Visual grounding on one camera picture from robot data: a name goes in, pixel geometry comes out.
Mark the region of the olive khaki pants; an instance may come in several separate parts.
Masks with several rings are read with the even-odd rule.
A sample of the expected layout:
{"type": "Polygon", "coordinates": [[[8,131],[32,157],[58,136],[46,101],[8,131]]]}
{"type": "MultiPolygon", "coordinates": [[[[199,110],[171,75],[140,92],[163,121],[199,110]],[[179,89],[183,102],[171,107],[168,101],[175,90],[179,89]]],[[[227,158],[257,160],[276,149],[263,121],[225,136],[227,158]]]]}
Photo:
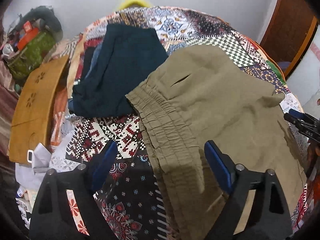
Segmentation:
{"type": "Polygon", "coordinates": [[[127,99],[179,239],[203,239],[226,196],[204,156],[208,140],[253,171],[271,168],[293,211],[305,175],[296,141],[283,118],[283,93],[243,72],[217,46],[174,51],[127,99]]]}

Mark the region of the white paper pile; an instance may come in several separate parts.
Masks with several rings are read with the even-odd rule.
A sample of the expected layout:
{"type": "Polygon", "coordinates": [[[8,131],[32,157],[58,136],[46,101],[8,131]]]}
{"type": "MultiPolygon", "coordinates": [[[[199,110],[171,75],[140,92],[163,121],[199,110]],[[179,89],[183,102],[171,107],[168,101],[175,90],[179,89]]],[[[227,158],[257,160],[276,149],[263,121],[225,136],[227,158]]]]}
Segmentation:
{"type": "Polygon", "coordinates": [[[68,172],[74,170],[78,163],[66,159],[66,150],[74,132],[69,132],[50,153],[48,149],[39,143],[35,150],[31,151],[31,163],[15,164],[15,178],[19,188],[16,191],[16,203],[21,212],[22,220],[29,224],[36,194],[41,186],[46,172],[53,168],[56,172],[68,172]]]}

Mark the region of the patchwork patterned bedspread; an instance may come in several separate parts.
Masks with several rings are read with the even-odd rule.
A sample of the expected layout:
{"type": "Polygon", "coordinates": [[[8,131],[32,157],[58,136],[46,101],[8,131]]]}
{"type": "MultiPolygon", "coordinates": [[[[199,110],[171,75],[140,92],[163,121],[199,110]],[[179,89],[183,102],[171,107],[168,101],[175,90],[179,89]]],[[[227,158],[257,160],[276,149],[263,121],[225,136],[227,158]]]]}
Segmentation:
{"type": "Polygon", "coordinates": [[[306,190],[301,104],[217,17],[129,8],[87,27],[69,74],[70,168],[43,176],[30,239],[289,239],[306,190]]]}

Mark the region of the brown wooden carved board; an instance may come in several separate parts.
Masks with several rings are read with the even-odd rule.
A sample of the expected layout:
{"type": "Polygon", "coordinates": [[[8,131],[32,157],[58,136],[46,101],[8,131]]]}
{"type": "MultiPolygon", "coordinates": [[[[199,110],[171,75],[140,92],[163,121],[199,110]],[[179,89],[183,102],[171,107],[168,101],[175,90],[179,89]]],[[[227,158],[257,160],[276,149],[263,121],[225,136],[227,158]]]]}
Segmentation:
{"type": "Polygon", "coordinates": [[[9,159],[27,164],[28,151],[41,143],[49,145],[54,96],[69,57],[42,64],[28,76],[11,122],[9,159]]]}

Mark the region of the brown wooden door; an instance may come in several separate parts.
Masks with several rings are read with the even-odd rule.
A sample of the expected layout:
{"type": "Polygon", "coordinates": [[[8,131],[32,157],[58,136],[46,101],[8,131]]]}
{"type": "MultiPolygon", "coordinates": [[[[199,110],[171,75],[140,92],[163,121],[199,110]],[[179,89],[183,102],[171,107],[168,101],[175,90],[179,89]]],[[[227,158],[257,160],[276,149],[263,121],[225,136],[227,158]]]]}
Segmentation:
{"type": "Polygon", "coordinates": [[[306,0],[277,0],[260,46],[288,78],[306,54],[318,21],[306,0]]]}

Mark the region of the green patterned bag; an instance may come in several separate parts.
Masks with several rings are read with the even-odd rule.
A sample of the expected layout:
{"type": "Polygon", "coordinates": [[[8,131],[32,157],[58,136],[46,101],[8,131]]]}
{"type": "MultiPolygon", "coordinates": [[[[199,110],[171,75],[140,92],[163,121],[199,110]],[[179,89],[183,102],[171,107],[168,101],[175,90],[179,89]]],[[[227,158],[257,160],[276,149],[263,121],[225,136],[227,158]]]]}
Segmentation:
{"type": "Polygon", "coordinates": [[[12,77],[16,82],[25,80],[38,68],[45,56],[55,45],[55,40],[47,31],[39,32],[16,56],[7,61],[12,77]]]}

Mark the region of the dark navy folded garment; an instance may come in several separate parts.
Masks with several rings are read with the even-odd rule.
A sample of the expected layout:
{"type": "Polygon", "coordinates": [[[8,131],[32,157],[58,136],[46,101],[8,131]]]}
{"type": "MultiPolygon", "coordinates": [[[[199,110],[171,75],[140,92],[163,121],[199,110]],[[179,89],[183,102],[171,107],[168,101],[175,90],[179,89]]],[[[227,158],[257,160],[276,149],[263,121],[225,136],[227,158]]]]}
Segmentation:
{"type": "Polygon", "coordinates": [[[73,87],[73,112],[85,118],[133,113],[126,94],[167,57],[155,29],[107,25],[94,67],[88,77],[73,87]]]}

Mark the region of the orange box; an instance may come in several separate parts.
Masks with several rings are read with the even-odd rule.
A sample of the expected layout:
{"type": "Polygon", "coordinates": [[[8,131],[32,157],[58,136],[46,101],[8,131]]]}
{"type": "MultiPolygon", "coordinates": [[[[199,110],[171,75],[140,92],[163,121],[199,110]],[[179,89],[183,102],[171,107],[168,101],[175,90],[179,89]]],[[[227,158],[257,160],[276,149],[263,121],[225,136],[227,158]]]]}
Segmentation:
{"type": "Polygon", "coordinates": [[[17,48],[22,51],[23,48],[32,41],[37,34],[39,33],[39,29],[37,27],[33,27],[29,21],[25,22],[23,25],[24,35],[20,38],[17,48]]]}

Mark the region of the grey plush pillow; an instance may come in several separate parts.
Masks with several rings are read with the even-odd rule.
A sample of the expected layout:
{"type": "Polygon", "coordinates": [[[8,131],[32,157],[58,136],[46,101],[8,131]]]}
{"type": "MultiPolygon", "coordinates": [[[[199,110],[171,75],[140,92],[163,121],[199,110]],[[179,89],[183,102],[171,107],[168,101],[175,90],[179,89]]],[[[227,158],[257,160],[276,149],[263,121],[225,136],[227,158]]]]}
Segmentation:
{"type": "Polygon", "coordinates": [[[23,25],[29,21],[39,21],[40,30],[48,30],[56,42],[60,42],[63,38],[62,26],[58,18],[55,16],[53,9],[41,5],[31,9],[22,18],[19,23],[14,27],[16,31],[20,31],[23,25]]]}

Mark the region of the yellow curved headboard pillow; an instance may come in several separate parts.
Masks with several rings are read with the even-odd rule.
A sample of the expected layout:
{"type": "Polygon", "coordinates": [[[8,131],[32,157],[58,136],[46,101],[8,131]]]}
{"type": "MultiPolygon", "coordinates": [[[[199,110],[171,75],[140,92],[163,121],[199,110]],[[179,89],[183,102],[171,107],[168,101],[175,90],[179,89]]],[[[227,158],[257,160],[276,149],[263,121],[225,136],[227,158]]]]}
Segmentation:
{"type": "Polygon", "coordinates": [[[141,8],[141,7],[152,7],[152,4],[147,0],[123,0],[118,6],[117,10],[124,10],[127,8],[141,8]]]}

